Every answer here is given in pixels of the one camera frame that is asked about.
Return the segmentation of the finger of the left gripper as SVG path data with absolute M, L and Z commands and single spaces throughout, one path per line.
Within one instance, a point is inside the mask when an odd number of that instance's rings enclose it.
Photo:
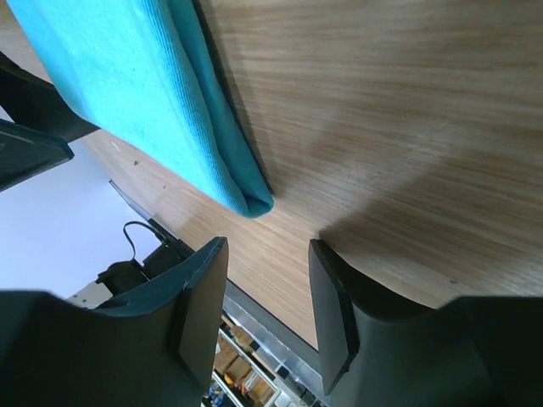
M 66 142 L 99 129 L 72 111 L 54 85 L 21 69 L 5 54 L 1 55 L 1 106 L 15 123 Z
M 70 161 L 74 153 L 58 137 L 1 120 L 1 191 Z

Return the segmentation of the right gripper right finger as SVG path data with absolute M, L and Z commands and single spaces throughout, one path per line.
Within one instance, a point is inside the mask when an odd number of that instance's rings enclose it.
M 335 406 L 539 406 L 542 300 L 460 297 L 432 309 L 313 239 L 324 393 Z

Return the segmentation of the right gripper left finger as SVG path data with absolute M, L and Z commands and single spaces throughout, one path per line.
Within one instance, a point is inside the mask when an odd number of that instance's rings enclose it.
M 201 387 L 168 348 L 173 303 L 73 305 L 1 294 L 4 406 L 198 406 Z

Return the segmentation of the blue t shirt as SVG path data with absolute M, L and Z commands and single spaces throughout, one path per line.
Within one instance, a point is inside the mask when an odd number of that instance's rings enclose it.
M 10 1 L 51 83 L 84 120 L 247 218 L 273 198 L 189 1 Z

